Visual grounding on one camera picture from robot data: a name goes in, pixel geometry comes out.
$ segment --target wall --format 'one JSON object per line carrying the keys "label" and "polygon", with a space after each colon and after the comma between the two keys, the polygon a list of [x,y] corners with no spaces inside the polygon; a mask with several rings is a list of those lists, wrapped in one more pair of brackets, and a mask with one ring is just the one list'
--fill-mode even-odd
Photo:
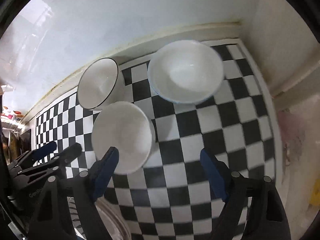
{"label": "wall", "polygon": [[251,24],[242,34],[272,95],[320,51],[320,45],[286,0],[259,0]]}
{"label": "wall", "polygon": [[32,0],[0,40],[8,106],[28,111],[104,52],[166,27],[252,18],[258,0]]}

